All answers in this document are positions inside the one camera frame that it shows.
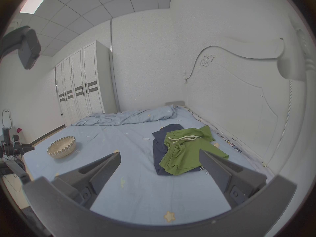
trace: white headboard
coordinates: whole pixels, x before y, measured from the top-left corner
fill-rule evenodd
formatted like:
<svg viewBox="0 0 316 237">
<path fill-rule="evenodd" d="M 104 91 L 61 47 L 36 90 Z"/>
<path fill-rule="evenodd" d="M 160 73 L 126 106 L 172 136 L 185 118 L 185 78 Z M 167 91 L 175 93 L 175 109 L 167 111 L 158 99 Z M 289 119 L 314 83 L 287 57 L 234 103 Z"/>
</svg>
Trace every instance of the white headboard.
<svg viewBox="0 0 316 237">
<path fill-rule="evenodd" d="M 305 93 L 303 82 L 280 75 L 277 58 L 283 50 L 282 39 L 263 43 L 206 39 L 203 48 L 196 51 L 192 71 L 184 72 L 187 106 L 247 151 L 256 153 L 265 164 L 271 164 L 284 139 L 293 92 L 299 92 L 302 99 Z M 303 118 L 304 101 L 298 101 L 300 108 L 294 112 L 302 113 Z M 293 122 L 301 125 L 302 118 Z M 291 134 L 287 141 L 297 136 Z M 295 142 L 286 143 L 284 150 L 293 149 Z M 272 171 L 282 168 L 290 152 Z"/>
</svg>

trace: wooden floor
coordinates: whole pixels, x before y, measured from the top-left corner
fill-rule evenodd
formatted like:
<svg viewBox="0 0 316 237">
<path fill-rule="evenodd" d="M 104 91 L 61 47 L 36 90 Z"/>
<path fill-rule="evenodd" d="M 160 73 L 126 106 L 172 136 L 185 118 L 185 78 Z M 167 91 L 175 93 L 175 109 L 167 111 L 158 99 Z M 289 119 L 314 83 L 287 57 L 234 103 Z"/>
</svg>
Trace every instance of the wooden floor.
<svg viewBox="0 0 316 237">
<path fill-rule="evenodd" d="M 41 143 L 43 140 L 49 138 L 50 136 L 52 136 L 53 134 L 61 131 L 62 129 L 64 129 L 64 127 L 62 127 L 61 129 L 57 130 L 56 132 L 53 132 L 52 134 L 48 135 L 47 137 L 45 137 L 44 139 L 40 140 L 39 142 L 35 143 L 33 146 L 36 147 L 36 145 L 38 145 L 39 143 Z M 30 173 L 27 165 L 25 164 L 25 168 L 26 168 L 26 172 L 29 174 L 30 179 L 34 180 L 32 174 Z M 14 174 L 10 174 L 10 175 L 6 175 L 2 177 L 2 180 L 4 181 L 4 184 L 6 185 L 8 191 L 10 192 L 12 198 L 14 199 L 14 201 L 16 202 L 16 204 L 18 205 L 18 207 L 20 209 L 26 208 L 29 206 L 25 195 L 22 191 L 22 183 L 20 181 L 20 179 L 14 175 Z"/>
</svg>

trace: white wardrobe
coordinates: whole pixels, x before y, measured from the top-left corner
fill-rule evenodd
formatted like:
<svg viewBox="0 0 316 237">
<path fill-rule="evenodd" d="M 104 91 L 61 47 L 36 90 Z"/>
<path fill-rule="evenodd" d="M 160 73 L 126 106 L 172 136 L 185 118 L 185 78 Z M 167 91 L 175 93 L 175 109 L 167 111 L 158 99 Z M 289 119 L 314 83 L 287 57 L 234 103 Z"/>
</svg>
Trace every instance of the white wardrobe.
<svg viewBox="0 0 316 237">
<path fill-rule="evenodd" d="M 92 113 L 117 112 L 109 49 L 98 41 L 58 63 L 56 82 L 66 126 Z"/>
</svg>

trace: wicker basket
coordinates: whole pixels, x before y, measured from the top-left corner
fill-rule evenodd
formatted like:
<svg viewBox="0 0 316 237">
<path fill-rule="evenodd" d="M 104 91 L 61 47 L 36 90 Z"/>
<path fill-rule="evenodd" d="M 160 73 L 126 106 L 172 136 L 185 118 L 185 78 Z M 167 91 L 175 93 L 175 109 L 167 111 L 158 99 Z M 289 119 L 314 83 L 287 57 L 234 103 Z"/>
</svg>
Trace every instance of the wicker basket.
<svg viewBox="0 0 316 237">
<path fill-rule="evenodd" d="M 47 149 L 47 153 L 55 158 L 62 158 L 69 155 L 76 147 L 76 138 L 73 136 L 67 136 L 56 140 Z"/>
</svg>

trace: wardrobe door handle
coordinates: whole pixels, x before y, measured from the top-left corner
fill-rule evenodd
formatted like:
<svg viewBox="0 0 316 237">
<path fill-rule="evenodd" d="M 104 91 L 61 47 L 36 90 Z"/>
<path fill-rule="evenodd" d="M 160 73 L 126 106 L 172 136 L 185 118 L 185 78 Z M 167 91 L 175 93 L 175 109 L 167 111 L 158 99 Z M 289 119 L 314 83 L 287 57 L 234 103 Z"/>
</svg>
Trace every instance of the wardrobe door handle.
<svg viewBox="0 0 316 237">
<path fill-rule="evenodd" d="M 85 86 L 86 86 L 87 95 L 89 95 L 89 87 L 87 86 L 87 83 L 86 83 L 86 82 L 85 82 Z"/>
</svg>

